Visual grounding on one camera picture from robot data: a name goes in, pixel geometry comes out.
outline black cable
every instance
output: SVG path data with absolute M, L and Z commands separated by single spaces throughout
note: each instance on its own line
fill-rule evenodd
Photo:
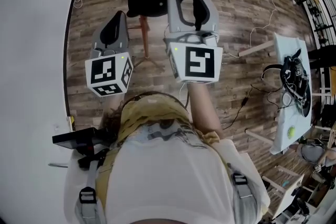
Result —
M 294 103 L 294 104 L 289 104 L 289 105 L 286 105 L 286 106 L 279 107 L 278 104 L 275 104 L 274 102 L 272 102 L 272 101 L 270 101 L 270 100 L 268 99 L 268 97 L 269 97 L 270 94 L 275 93 L 275 92 L 277 92 L 277 91 L 280 91 L 280 90 L 284 87 L 284 85 L 282 85 L 278 90 L 275 90 L 275 91 L 264 91 L 264 90 L 260 90 L 260 89 L 258 89 L 258 88 L 256 88 L 256 87 L 254 87 L 252 84 L 251 84 L 251 87 L 254 88 L 254 89 L 256 89 L 256 90 L 258 90 L 259 92 L 265 92 L 265 93 L 267 93 L 267 97 L 266 97 L 267 101 L 268 101 L 269 103 L 273 104 L 273 105 L 276 105 L 277 108 L 278 108 L 278 110 L 280 110 L 280 109 L 285 109 L 285 108 L 288 108 L 288 107 L 290 107 L 290 106 L 296 105 L 296 103 Z
M 187 102 L 185 103 L 184 107 L 187 108 L 188 104 L 189 104 L 189 92 L 187 92 Z
M 230 124 L 230 126 L 224 128 L 223 131 L 226 130 L 226 129 L 228 129 L 228 128 L 230 128 L 230 127 L 235 123 L 235 121 L 236 121 L 236 119 L 238 118 L 238 115 L 239 115 L 241 109 L 243 108 L 243 106 L 246 105 L 246 103 L 247 103 L 247 101 L 248 101 L 248 98 L 249 98 L 250 93 L 252 92 L 252 90 L 253 90 L 253 88 L 250 89 L 250 91 L 249 91 L 247 97 L 245 97 L 245 98 L 243 99 L 243 101 L 241 102 L 241 106 L 240 106 L 240 108 L 239 108 L 239 110 L 238 110 L 238 112 L 237 112 L 237 115 L 236 115 L 235 119 L 232 121 L 232 123 Z

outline white t-shirt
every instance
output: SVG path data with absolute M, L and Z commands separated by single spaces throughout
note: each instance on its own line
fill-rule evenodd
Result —
M 226 169 L 219 155 L 189 126 L 162 121 L 136 132 L 120 149 L 109 178 L 105 207 L 108 224 L 144 219 L 235 223 L 233 188 Z M 65 214 L 70 223 L 78 223 L 75 203 L 87 179 L 76 163 L 80 155 L 75 155 L 65 189 Z

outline backpack strap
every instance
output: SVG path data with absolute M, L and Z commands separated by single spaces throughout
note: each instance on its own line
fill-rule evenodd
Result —
M 96 179 L 96 190 L 97 190 L 97 197 L 101 201 L 103 209 L 105 209 L 106 205 L 106 196 L 107 196 L 107 189 L 109 185 L 109 178 L 112 171 L 112 167 L 114 165 L 115 158 L 119 152 L 120 148 L 115 148 L 110 150 L 106 154 L 106 158 L 104 164 L 99 168 L 98 177 Z
M 75 214 L 80 224 L 106 224 L 103 207 L 96 197 L 96 174 L 99 161 L 90 163 L 87 186 L 79 193 Z
M 210 146 L 218 154 L 230 178 L 233 187 L 235 224 L 256 223 L 258 212 L 261 211 L 261 196 L 257 190 L 257 186 L 238 169 L 234 168 L 230 163 L 227 163 L 216 148 L 212 146 L 213 143 L 217 142 L 216 139 L 213 138 L 215 132 L 201 135 L 201 132 L 196 129 L 196 133 L 205 144 Z M 211 141 L 206 139 L 209 134 L 212 134 Z
M 265 72 L 267 71 L 267 70 L 270 70 L 270 69 L 275 69 L 275 70 L 282 70 L 282 68 L 283 68 L 284 66 L 283 65 L 280 65 L 280 64 L 274 64 L 274 65 L 269 65 L 269 66 L 267 66 L 265 69 L 264 69 L 264 71 L 263 71 L 263 73 L 262 73 L 262 75 L 261 75 L 261 79 L 262 80 L 264 80 L 264 77 L 265 77 Z

